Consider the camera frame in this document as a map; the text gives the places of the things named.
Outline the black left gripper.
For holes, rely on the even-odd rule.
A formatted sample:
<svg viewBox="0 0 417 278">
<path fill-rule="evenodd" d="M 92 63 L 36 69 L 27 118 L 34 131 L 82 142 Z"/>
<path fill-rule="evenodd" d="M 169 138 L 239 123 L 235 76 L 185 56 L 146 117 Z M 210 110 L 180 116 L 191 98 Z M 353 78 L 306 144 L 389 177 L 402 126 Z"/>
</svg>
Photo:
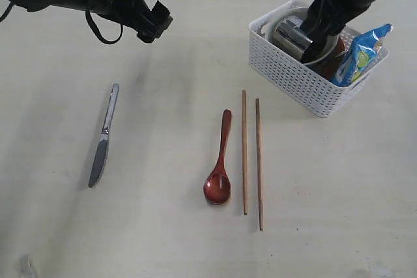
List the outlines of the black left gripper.
<svg viewBox="0 0 417 278">
<path fill-rule="evenodd" d="M 162 33 L 170 26 L 173 18 L 169 9 L 157 1 L 149 8 L 145 0 L 80 0 L 85 3 L 85 19 L 94 35 L 104 44 L 115 44 L 115 40 L 105 39 L 91 14 L 95 13 L 105 20 L 120 25 L 120 32 L 129 27 L 137 32 L 137 37 L 146 44 L 160 38 Z"/>
</svg>

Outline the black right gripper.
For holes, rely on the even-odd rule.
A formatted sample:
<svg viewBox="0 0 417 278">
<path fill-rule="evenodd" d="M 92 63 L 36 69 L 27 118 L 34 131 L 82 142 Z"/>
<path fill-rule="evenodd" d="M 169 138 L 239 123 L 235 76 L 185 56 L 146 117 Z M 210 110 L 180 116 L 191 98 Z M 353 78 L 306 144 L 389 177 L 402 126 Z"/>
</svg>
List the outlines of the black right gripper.
<svg viewBox="0 0 417 278">
<path fill-rule="evenodd" d="M 300 27 L 303 31 L 300 62 L 309 63 L 318 59 L 329 36 L 340 34 L 349 21 L 364 13 L 370 6 L 370 3 L 355 4 L 354 0 L 314 0 Z"/>
</svg>

